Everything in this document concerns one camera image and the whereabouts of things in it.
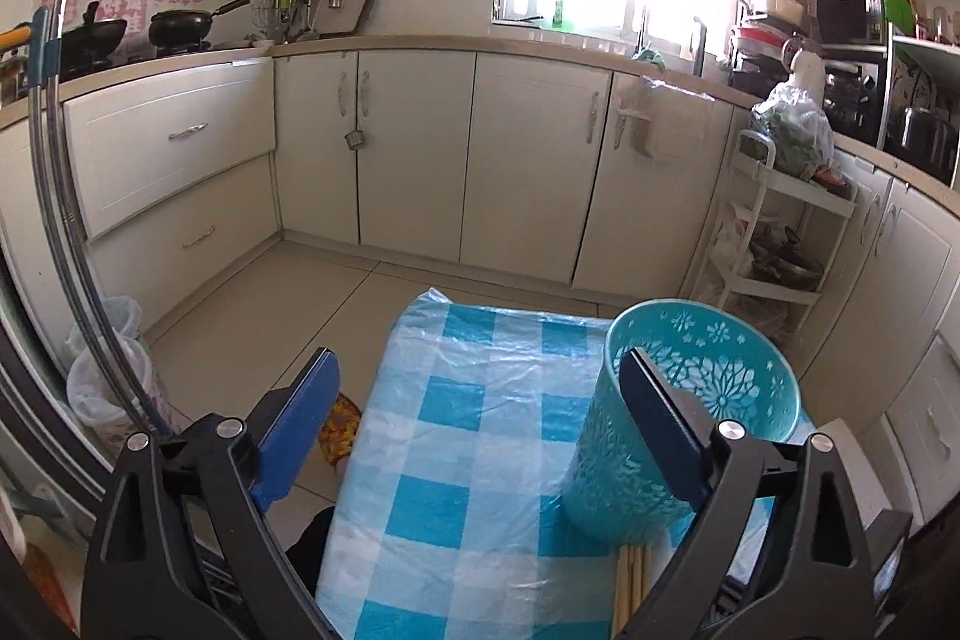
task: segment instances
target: metal pole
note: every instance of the metal pole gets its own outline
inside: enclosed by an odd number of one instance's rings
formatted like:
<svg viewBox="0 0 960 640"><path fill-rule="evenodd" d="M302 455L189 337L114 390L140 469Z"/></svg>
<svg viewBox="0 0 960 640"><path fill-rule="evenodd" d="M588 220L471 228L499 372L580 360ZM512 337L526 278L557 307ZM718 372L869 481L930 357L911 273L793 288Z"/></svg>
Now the metal pole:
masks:
<svg viewBox="0 0 960 640"><path fill-rule="evenodd" d="M55 0L52 15L44 8L38 9L32 22L31 87L28 96L30 144L43 228L70 310L107 384L116 394L134 426L143 431L167 434L170 428L152 405L127 360L109 323L86 262L83 233L77 220L76 194L68 181L70 167L67 159L66 130L59 106L59 51L61 34L64 31L65 6L66 0ZM46 129L43 127L40 111L43 92L46 97ZM69 256L64 250L64 239ZM74 272L80 283L79 289ZM88 313L92 314L93 323ZM104 342L109 352L104 352ZM121 376L126 381L126 389L124 382L120 380ZM131 395L136 399L136 403L131 400Z"/></svg>

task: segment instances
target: kitchen floor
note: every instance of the kitchen floor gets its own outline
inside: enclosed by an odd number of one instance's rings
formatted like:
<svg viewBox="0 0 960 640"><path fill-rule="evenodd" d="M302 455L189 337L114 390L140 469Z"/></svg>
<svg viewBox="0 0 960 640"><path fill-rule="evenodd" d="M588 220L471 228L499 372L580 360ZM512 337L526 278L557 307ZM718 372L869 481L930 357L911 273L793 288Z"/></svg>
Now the kitchen floor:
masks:
<svg viewBox="0 0 960 640"><path fill-rule="evenodd" d="M429 287L459 304L613 317L605 305L540 295L280 242L231 277L150 346L186 424L212 411L246 416L290 383L314 350L337 354L341 390L362 409L392 324ZM296 486L268 512L289 547L337 498L339 482L314 448Z"/></svg>

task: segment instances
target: black wok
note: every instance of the black wok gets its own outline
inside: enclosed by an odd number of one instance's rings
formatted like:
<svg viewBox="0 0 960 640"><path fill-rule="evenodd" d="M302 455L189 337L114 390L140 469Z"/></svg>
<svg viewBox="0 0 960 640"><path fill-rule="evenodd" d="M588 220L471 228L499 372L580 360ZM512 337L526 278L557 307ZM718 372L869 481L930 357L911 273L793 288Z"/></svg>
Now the black wok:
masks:
<svg viewBox="0 0 960 640"><path fill-rule="evenodd" d="M150 18L148 31L150 43L162 49L198 44L210 33L215 17L226 15L227 12L246 6L251 1L253 0L231 1L213 12L200 9L168 9L165 12L157 12Z"/></svg>
<svg viewBox="0 0 960 640"><path fill-rule="evenodd" d="M102 61L117 49L127 32L126 20L98 20L95 22L99 1L90 1L83 12L83 24L72 28L61 37L61 63L64 68L85 66Z"/></svg>

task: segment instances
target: teal plastic basket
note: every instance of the teal plastic basket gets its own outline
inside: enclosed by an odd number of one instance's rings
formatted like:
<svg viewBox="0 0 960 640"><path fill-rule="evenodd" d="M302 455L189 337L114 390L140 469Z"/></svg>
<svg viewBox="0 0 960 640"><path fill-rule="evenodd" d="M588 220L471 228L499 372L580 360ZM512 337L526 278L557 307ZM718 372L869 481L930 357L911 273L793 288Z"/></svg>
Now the teal plastic basket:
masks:
<svg viewBox="0 0 960 640"><path fill-rule="evenodd" d="M620 361L646 351L672 386L696 394L716 419L754 437L786 441L800 415L790 365L760 332L696 302L658 299L624 311L604 343L604 363L573 462L563 506L584 533L615 545L650 542L690 513L670 493L620 396Z"/></svg>

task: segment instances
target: colorful cloth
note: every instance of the colorful cloth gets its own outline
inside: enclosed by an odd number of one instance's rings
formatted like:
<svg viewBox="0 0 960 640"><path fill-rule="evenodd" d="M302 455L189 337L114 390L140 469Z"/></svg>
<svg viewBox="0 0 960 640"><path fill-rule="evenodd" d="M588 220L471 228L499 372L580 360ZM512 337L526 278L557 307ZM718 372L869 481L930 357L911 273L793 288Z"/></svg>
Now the colorful cloth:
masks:
<svg viewBox="0 0 960 640"><path fill-rule="evenodd" d="M320 571L344 638L608 640L616 552L560 505L608 325L435 290L405 311Z"/></svg>

